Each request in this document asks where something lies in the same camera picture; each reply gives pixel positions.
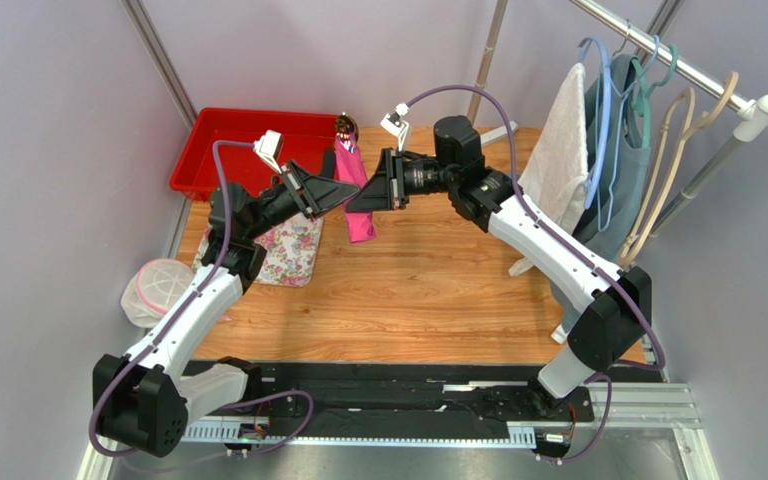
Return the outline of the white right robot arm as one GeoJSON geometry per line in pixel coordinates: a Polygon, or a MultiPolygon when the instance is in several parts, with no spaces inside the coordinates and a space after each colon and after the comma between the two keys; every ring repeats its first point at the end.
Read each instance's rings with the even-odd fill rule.
{"type": "Polygon", "coordinates": [[[347,206],[352,213],[403,209],[413,195],[446,193],[455,211],[529,258],[580,316],[566,344],[530,383],[533,396],[556,403],[607,371],[650,326],[651,279],[622,270],[551,222],[505,173],[487,166],[479,133],[464,116],[434,126],[432,156],[410,152],[404,115],[382,127],[398,140],[384,149],[375,173],[347,206]]]}

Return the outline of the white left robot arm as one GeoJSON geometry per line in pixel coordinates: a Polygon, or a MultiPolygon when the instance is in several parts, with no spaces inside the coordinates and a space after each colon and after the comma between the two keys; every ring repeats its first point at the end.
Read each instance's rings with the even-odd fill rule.
{"type": "Polygon", "coordinates": [[[258,238],[297,214],[321,217],[360,190],[294,161],[280,167],[259,196],[223,173],[218,178],[210,198],[210,245],[181,299],[125,354],[106,354],[94,367],[89,441],[102,455],[141,451],[165,457],[192,423],[218,410],[257,404],[248,392],[257,383],[257,366],[225,358],[190,377],[185,368],[256,280],[267,254],[258,238]]]}

